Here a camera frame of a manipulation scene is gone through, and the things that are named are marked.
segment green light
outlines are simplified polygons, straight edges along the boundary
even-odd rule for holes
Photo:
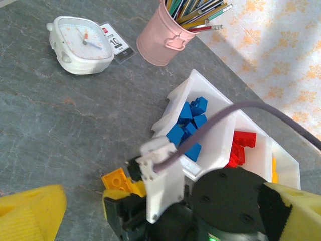
[[[211,237],[209,237],[209,241],[220,241],[218,238],[216,238],[216,237],[213,237],[212,235],[211,235]]]

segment lego brick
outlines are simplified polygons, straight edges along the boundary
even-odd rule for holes
[[[133,183],[130,177],[127,178],[127,181],[131,186],[132,193],[137,194],[140,197],[146,197],[146,189],[143,181]]]
[[[185,102],[177,123],[186,124],[191,120],[192,120],[192,113],[191,113],[190,105],[188,102]]]
[[[184,131],[178,124],[175,124],[173,128],[167,133],[167,138],[170,142],[174,143],[175,146],[179,144],[182,136],[184,135]]]
[[[197,129],[200,128],[205,122],[207,122],[207,118],[204,114],[193,117],[193,124]]]
[[[197,98],[195,101],[192,101],[190,104],[192,116],[198,116],[206,112],[207,100],[203,97]]]
[[[132,192],[130,184],[127,181],[127,177],[122,168],[118,168],[115,171],[104,175],[101,178],[106,189],[121,190],[126,192]]]
[[[239,158],[234,153],[232,153],[230,156],[229,163],[225,167],[235,168],[237,167],[238,164],[239,164]]]
[[[243,146],[238,145],[238,158],[239,165],[242,166],[245,163],[245,149]]]
[[[278,183],[278,174],[276,172],[276,158],[272,159],[272,182]]]
[[[200,144],[195,143],[187,152],[185,152],[185,155],[192,161],[196,162],[200,154],[201,148],[202,146]]]
[[[233,141],[243,147],[255,147],[256,133],[234,131]]]
[[[190,135],[192,135],[196,131],[195,126],[191,122],[183,126],[182,129],[184,131],[184,135],[182,136],[183,140],[186,140]]]

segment pink pencil cup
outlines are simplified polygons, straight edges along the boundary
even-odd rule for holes
[[[168,13],[162,1],[156,13],[137,38],[142,57],[156,66],[165,66],[196,35],[182,28]]]

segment gray marble table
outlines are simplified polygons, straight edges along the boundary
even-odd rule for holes
[[[46,23],[60,15],[109,21],[136,48],[156,0],[18,0],[0,8],[1,195],[62,184],[68,207],[57,240],[117,240],[104,220],[100,176],[152,136],[167,94],[197,69],[232,101],[260,99],[199,39],[166,67],[137,54],[96,75],[64,71]],[[299,162],[303,190],[320,194],[319,153],[291,128],[245,111]]]

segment alarm clock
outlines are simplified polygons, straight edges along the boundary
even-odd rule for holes
[[[114,59],[104,31],[94,21],[60,16],[46,27],[58,62],[72,74],[100,73]]]

